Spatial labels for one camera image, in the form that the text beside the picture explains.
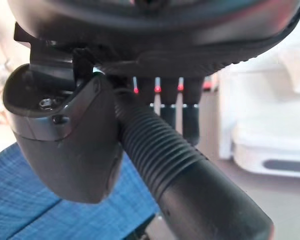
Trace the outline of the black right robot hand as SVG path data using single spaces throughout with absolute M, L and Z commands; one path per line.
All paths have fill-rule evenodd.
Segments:
M 281 42 L 300 0 L 10 0 L 29 63 L 3 104 L 22 153 L 58 197 L 98 203 L 120 169 L 113 89 L 211 75 Z

